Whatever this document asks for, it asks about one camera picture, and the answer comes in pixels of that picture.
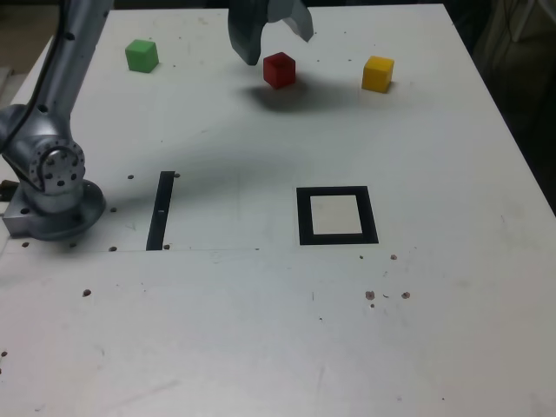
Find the cube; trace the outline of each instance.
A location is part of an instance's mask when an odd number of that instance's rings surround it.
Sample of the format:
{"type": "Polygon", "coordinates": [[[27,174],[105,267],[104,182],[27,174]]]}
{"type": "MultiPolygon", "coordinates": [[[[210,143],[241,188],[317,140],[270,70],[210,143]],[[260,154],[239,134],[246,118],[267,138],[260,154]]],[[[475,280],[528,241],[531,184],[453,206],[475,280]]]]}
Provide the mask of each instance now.
{"type": "Polygon", "coordinates": [[[295,83],[295,61],[283,52],[267,56],[262,62],[262,74],[273,89],[281,89],[295,83]]]}
{"type": "Polygon", "coordinates": [[[125,56],[131,71],[149,73],[158,65],[156,43],[151,41],[136,39],[125,49],[125,56]]]}
{"type": "Polygon", "coordinates": [[[371,56],[363,69],[362,89],[386,93],[392,81],[394,71],[394,60],[371,56]]]}

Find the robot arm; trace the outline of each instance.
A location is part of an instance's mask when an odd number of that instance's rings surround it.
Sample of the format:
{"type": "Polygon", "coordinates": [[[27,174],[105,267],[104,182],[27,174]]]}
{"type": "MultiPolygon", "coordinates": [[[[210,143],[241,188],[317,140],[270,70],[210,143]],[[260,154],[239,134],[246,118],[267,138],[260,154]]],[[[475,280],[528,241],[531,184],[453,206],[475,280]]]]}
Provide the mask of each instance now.
{"type": "MultiPolygon", "coordinates": [[[[83,179],[85,157],[70,115],[113,1],[60,0],[56,36],[30,101],[0,111],[0,153],[20,181],[3,216],[14,237],[68,238],[104,211],[102,191],[83,179]]],[[[230,41],[247,64],[259,59],[264,25],[282,19],[306,41],[313,35],[301,0],[231,0],[230,41]]]]}

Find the green cube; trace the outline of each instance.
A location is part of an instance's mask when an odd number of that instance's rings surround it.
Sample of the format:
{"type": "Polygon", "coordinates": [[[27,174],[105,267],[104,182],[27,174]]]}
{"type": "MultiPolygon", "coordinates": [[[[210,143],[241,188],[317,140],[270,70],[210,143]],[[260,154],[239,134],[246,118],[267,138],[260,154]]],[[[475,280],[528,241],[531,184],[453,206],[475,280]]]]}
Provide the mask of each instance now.
{"type": "Polygon", "coordinates": [[[131,71],[149,73],[158,65],[156,43],[151,41],[136,39],[125,49],[125,56],[131,71]]]}

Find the black strip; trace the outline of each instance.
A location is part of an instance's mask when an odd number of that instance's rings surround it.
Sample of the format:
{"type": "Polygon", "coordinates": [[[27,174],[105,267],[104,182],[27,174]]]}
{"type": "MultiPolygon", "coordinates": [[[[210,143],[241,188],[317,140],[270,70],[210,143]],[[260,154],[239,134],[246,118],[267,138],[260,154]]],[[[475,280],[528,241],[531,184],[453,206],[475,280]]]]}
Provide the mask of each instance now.
{"type": "Polygon", "coordinates": [[[153,216],[150,220],[147,250],[162,250],[164,232],[166,231],[166,221],[168,220],[168,212],[170,209],[170,200],[172,200],[174,173],[175,171],[163,171],[160,173],[155,207],[153,208],[153,216]]]}
{"type": "Polygon", "coordinates": [[[297,189],[297,218],[301,245],[361,245],[378,243],[371,200],[367,187],[311,187],[297,189]],[[314,195],[355,195],[362,233],[345,235],[315,235],[311,197],[314,195]]]}

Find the floor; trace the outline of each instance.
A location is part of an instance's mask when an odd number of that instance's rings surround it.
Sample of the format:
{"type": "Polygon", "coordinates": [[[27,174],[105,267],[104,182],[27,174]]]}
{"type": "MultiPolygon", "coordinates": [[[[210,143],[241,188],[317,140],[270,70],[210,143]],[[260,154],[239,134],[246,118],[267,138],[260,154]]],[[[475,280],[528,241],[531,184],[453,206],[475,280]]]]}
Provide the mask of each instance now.
{"type": "Polygon", "coordinates": [[[56,6],[0,6],[0,109],[10,105],[56,23],[56,6]]]}

